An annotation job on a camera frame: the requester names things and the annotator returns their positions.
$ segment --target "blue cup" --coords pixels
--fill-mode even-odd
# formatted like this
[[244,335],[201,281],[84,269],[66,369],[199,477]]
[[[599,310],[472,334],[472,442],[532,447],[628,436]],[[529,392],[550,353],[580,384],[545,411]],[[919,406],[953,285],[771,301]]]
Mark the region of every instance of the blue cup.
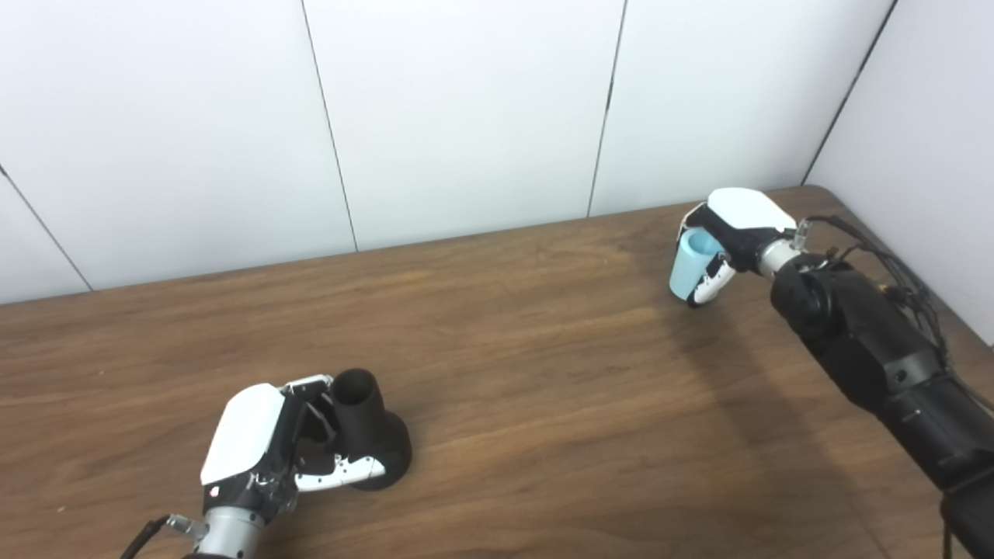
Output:
[[673,294],[687,300],[708,264],[721,251],[722,245],[703,227],[691,227],[685,231],[680,237],[677,258],[673,261],[673,272],[670,274]]

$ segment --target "metal connector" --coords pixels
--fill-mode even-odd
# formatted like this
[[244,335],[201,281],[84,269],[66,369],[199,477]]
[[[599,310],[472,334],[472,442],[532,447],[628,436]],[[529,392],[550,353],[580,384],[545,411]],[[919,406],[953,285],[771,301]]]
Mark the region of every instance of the metal connector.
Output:
[[207,524],[200,520],[193,520],[182,514],[170,514],[169,519],[166,520],[166,525],[194,540],[203,538],[210,529]]
[[811,222],[808,220],[801,220],[797,224],[797,229],[794,230],[794,239],[790,242],[790,248],[799,252],[804,252],[804,246],[807,245],[808,232],[811,231]]

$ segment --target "robotic finger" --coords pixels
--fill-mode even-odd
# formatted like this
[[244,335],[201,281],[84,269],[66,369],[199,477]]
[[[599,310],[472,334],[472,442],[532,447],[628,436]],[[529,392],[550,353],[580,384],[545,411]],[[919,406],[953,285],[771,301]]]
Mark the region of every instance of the robotic finger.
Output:
[[[318,450],[305,452],[307,443]],[[384,408],[369,371],[250,386],[225,407],[201,469],[204,520],[149,522],[121,557],[134,557],[165,525],[194,540],[186,559],[251,559],[262,530],[293,510],[298,493],[386,488],[411,459],[408,429]]]

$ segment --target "black robot arm segment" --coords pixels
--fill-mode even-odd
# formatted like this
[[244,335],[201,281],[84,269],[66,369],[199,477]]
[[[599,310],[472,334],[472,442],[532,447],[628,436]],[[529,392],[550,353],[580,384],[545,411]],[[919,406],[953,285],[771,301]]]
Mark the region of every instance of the black robot arm segment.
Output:
[[[929,339],[887,291],[847,263],[804,252],[806,222],[781,233],[784,222],[772,212],[750,221],[743,204],[712,203],[731,200],[723,192],[732,190],[742,189],[715,191],[681,232],[688,223],[705,228],[736,270],[772,281],[773,307],[812,357],[942,491],[948,529],[973,557],[994,557],[994,420],[948,367],[941,336]],[[752,227],[737,227],[743,223]],[[769,227],[756,227],[762,223]]]

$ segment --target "white robotic hand cover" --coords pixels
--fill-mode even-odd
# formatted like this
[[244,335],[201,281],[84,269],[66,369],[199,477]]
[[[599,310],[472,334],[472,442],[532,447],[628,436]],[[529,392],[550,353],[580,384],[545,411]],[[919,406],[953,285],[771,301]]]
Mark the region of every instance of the white robotic hand cover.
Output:
[[201,485],[238,475],[258,464],[269,448],[283,402],[283,395],[269,384],[249,386],[228,401],[200,470]]
[[708,208],[733,229],[772,228],[783,232],[797,222],[758,190],[719,188],[708,196]]
[[[688,230],[688,220],[702,208],[707,207],[729,227],[736,230],[773,229],[784,232],[797,227],[789,214],[758,190],[748,188],[719,188],[703,202],[691,210],[680,224],[677,243]],[[736,275],[736,270],[724,252],[714,256],[701,276],[697,286],[687,296],[691,306],[704,304],[716,296]]]

